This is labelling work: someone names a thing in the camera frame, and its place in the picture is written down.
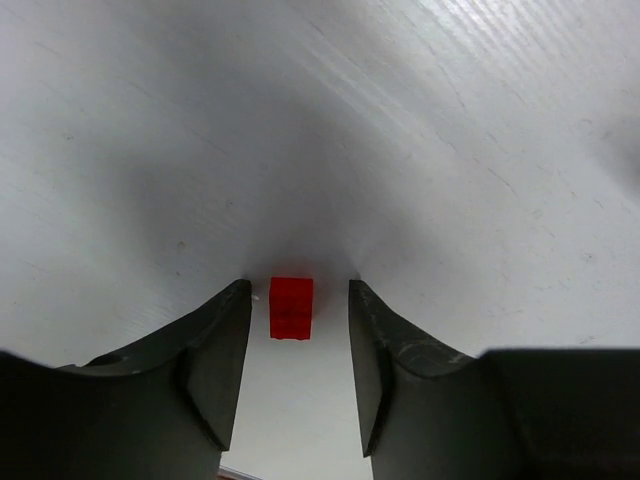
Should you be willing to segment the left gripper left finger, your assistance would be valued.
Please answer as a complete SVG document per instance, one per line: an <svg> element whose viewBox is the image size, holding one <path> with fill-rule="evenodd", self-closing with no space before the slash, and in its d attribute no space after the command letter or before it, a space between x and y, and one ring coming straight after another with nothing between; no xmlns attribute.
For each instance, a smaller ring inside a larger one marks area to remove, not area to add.
<svg viewBox="0 0 640 480"><path fill-rule="evenodd" d="M213 479L231 443L248 281L83 366L1 355L5 479Z"/></svg>

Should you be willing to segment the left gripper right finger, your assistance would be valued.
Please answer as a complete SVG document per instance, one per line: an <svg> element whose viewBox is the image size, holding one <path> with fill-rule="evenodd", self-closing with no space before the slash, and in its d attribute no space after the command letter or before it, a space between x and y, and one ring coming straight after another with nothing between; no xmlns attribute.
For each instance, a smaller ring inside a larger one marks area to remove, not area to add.
<svg viewBox="0 0 640 480"><path fill-rule="evenodd" d="M377 479L635 479L635 349L471 357L349 284L362 449Z"/></svg>

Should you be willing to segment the small red lego tile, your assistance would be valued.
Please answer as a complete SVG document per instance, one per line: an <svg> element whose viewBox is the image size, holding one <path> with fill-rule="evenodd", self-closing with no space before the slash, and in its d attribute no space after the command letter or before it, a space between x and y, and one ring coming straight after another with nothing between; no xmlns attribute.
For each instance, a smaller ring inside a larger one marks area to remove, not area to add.
<svg viewBox="0 0 640 480"><path fill-rule="evenodd" d="M311 338L314 282L311 278L272 277L269 288L270 337Z"/></svg>

